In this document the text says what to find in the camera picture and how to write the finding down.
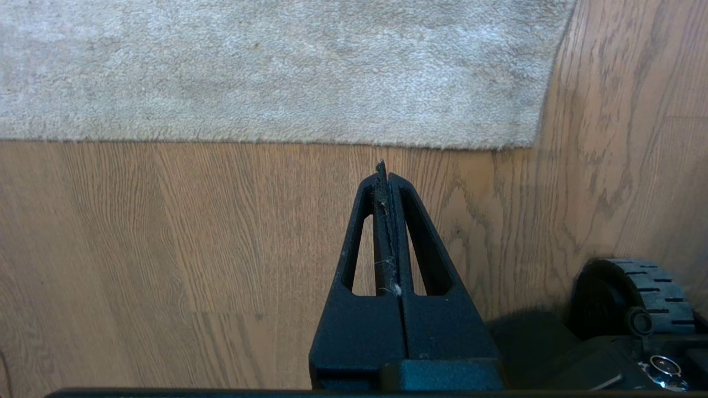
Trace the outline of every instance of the wood grain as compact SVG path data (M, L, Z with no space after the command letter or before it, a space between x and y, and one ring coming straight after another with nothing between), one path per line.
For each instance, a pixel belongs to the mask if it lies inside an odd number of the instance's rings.
M0 346L16 397L308 388L351 203L418 189L482 315L560 309L591 256L708 314L708 3L580 1L533 149L0 143ZM358 291L373 293L370 239Z

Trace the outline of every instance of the black wheel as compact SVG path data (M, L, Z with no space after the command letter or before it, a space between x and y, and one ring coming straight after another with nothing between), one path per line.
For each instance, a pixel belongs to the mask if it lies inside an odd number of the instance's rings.
M655 333L695 333L691 306L671 275L633 258L603 258L585 265L573 292L568 328L581 339L631 334L627 314L632 307L651 315Z

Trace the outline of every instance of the wooden floor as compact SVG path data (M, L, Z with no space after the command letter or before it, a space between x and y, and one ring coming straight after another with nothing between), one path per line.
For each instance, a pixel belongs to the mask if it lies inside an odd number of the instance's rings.
M380 158L417 187L486 319L562 307L591 256L657 261L708 313L707 93L708 1L588 0L534 149L0 143L15 397L308 388L353 196ZM370 272L370 242L361 254Z

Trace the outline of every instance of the beige rug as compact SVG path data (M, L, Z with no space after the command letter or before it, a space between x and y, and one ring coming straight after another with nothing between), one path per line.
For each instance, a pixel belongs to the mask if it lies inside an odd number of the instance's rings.
M529 146L574 0L3 0L0 138Z

